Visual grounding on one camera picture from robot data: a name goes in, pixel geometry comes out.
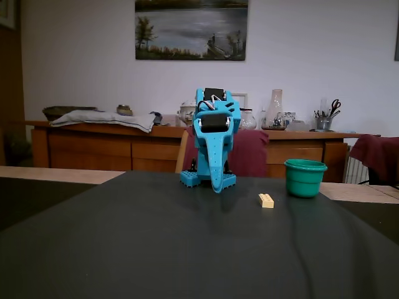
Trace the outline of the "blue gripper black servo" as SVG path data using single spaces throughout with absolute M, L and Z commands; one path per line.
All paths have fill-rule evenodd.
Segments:
M 193 134 L 198 150 L 197 172 L 201 181 L 211 181 L 216 193 L 223 190 L 224 164 L 240 121 L 239 102 L 234 99 L 196 101 Z

